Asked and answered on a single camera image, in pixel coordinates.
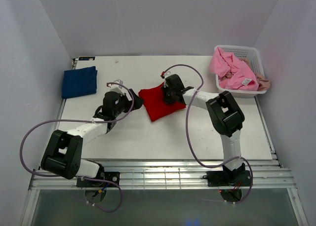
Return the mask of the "red t-shirt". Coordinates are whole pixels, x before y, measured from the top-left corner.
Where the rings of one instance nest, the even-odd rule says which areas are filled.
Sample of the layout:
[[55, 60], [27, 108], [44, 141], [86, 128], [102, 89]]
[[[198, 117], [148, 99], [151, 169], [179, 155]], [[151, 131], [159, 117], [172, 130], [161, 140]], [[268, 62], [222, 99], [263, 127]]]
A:
[[163, 83], [150, 89], [141, 89], [138, 96], [144, 100], [144, 106], [151, 122], [186, 108], [185, 104], [166, 104], [163, 95]]

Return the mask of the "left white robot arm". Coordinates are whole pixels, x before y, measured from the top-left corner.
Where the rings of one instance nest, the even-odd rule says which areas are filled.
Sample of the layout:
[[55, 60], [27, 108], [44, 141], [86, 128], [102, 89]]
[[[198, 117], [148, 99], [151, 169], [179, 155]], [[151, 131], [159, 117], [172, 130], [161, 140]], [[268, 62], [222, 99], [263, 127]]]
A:
[[97, 137], [110, 132], [119, 115], [142, 107], [144, 100], [132, 89], [128, 93], [132, 100], [119, 88], [106, 92], [103, 104], [96, 109], [91, 121], [68, 131], [55, 130], [41, 160], [41, 168], [69, 180], [74, 177], [99, 178], [102, 166], [82, 159], [82, 149]]

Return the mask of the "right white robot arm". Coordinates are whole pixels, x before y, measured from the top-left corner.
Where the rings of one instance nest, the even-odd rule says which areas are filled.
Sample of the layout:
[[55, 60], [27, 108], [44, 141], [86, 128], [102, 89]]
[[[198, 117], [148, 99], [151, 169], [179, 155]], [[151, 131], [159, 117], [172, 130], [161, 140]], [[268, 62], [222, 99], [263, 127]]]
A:
[[188, 112], [191, 106], [208, 111], [211, 123], [221, 137], [224, 157], [223, 170], [217, 172], [215, 183], [238, 183], [245, 172], [240, 147], [240, 134], [245, 117], [232, 94], [228, 91], [209, 93], [192, 86], [185, 87], [180, 77], [170, 72], [161, 76], [164, 79], [161, 89], [166, 104], [184, 104]]

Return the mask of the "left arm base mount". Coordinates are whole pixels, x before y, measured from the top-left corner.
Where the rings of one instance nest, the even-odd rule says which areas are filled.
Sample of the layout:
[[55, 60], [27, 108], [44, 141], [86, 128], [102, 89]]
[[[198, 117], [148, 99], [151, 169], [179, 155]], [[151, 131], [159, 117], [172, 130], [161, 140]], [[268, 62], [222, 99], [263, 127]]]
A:
[[110, 182], [119, 185], [120, 172], [102, 172], [96, 179], [92, 181], [81, 177], [76, 182], [76, 187], [84, 189], [86, 200], [92, 203], [102, 202], [107, 194], [107, 190], [116, 187]]

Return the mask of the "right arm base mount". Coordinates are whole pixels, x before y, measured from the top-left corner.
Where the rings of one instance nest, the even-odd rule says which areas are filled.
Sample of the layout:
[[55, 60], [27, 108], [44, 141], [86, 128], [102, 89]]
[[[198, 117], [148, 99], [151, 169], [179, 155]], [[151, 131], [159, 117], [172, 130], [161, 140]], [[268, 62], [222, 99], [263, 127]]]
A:
[[207, 171], [202, 179], [207, 181], [208, 187], [219, 187], [221, 197], [225, 202], [236, 204], [242, 201], [242, 187], [251, 189], [253, 178], [248, 170], [237, 177], [232, 177], [224, 171]]

